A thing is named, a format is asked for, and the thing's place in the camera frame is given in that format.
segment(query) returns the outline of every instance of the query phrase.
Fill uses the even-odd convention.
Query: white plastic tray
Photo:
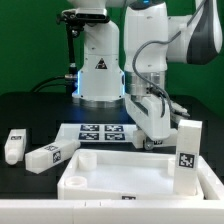
[[[97,166],[79,168],[79,155],[95,153]],[[168,174],[168,159],[173,155],[104,150],[77,150],[58,183],[59,199],[189,199],[203,200],[199,181],[195,196],[173,193],[173,177]],[[72,177],[82,177],[87,186],[66,184]]]

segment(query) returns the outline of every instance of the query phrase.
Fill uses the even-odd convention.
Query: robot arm
[[[206,64],[221,49],[216,0],[196,1],[196,6],[195,14],[186,17],[167,17],[164,1],[133,3],[127,9],[126,108],[151,141],[169,137],[170,114],[186,115],[164,91],[166,60]]]
[[[167,60],[203,65],[215,58],[222,47],[222,31],[218,18],[216,0],[198,0],[196,8],[203,7],[195,15],[169,17],[169,38],[178,30],[179,35],[169,44]]]

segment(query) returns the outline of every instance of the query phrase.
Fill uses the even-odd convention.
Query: white rectangular block
[[[198,157],[202,122],[181,120],[178,127],[173,190],[176,194],[196,195]]]
[[[5,144],[5,160],[15,165],[23,160],[26,147],[26,129],[12,129]]]
[[[26,170],[39,174],[74,154],[80,147],[80,142],[76,140],[60,140],[36,149],[26,154]]]

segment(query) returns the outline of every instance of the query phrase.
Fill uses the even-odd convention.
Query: black tabletop
[[[203,121],[201,155],[223,180],[224,121],[191,97],[173,97],[185,106],[191,119]],[[0,198],[54,199],[57,182],[66,168],[65,161],[39,175],[25,170],[25,161],[9,166],[5,162],[4,144],[11,129],[27,130],[27,147],[32,151],[54,141],[62,123],[133,124],[125,107],[96,109],[80,107],[71,96],[63,93],[8,93],[0,96]],[[131,143],[82,144],[82,148],[102,150],[135,150]],[[154,149],[152,152],[175,153],[174,148]]]

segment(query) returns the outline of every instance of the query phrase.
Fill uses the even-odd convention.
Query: white plastic container
[[[88,158],[84,167],[83,155]],[[194,196],[173,192],[174,178],[168,174],[169,160],[175,161],[175,156],[76,150],[58,183],[58,199],[203,200],[204,194],[198,178]]]
[[[60,140],[26,154],[26,170],[39,174],[74,154],[80,147],[76,140]]]
[[[5,161],[15,165],[23,160],[26,147],[26,129],[13,129],[10,131],[5,144]]]

